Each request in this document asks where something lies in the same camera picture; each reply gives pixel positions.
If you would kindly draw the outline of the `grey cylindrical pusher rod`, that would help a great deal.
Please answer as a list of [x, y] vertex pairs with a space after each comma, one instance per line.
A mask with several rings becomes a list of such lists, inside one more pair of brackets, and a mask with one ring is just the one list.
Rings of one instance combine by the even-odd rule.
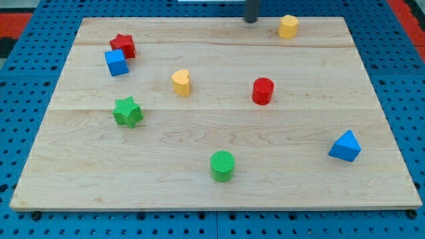
[[260, 0], [245, 0], [244, 21], [255, 23], [260, 12]]

